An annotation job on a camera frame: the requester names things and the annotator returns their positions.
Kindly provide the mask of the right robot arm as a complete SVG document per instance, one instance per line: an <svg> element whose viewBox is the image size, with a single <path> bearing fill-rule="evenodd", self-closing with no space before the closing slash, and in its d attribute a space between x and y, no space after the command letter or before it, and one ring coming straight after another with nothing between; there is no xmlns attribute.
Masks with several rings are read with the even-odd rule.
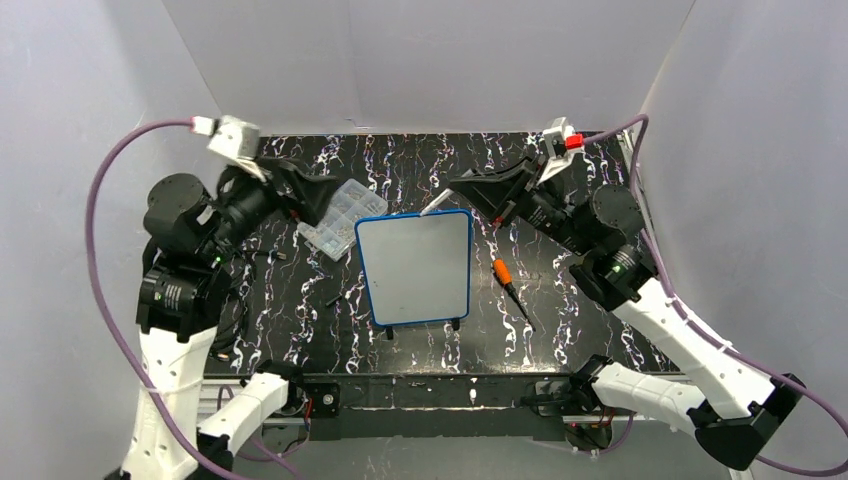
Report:
<svg viewBox="0 0 848 480"><path fill-rule="evenodd" d="M531 159L498 172L470 171L449 188L492 223L521 219L575 254L569 271L579 290L686 375L682 383L667 381L595 355L570 376L568 403L643 414L692 436L722 465L745 470L799 402L788 383L732 358L728 345L699 334L696 316L679 312L653 259L635 245L644 219L628 188L604 185L572 202Z"/></svg>

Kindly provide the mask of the black marker cap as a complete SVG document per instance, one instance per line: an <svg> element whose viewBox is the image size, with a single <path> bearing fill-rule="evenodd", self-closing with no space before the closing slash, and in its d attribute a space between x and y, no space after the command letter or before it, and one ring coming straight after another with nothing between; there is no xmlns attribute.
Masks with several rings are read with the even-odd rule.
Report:
<svg viewBox="0 0 848 480"><path fill-rule="evenodd" d="M325 307L329 308L336 305L342 299L342 295L337 295L325 302Z"/></svg>

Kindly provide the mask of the white marker pen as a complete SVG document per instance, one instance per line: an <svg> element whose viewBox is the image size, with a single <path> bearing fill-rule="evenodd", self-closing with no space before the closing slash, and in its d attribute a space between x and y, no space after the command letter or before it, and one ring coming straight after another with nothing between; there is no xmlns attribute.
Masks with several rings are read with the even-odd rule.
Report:
<svg viewBox="0 0 848 480"><path fill-rule="evenodd" d="M449 188L444 189L440 194L438 194L432 201L430 201L419 213L420 216L425 216L434 211L437 207L439 207L442 203L444 203L451 195L453 191Z"/></svg>

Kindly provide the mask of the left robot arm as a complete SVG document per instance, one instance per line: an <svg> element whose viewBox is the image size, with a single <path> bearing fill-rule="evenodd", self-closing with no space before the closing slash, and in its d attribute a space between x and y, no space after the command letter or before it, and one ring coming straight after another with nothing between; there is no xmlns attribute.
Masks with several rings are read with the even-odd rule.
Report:
<svg viewBox="0 0 848 480"><path fill-rule="evenodd" d="M215 193L189 173L152 187L136 313L149 380L115 478L221 478L263 422L287 405L298 370L267 361L220 410L198 417L205 364L233 291L226 264L274 214L316 225L339 186L338 177L308 174L299 161L263 158L257 175L225 168Z"/></svg>

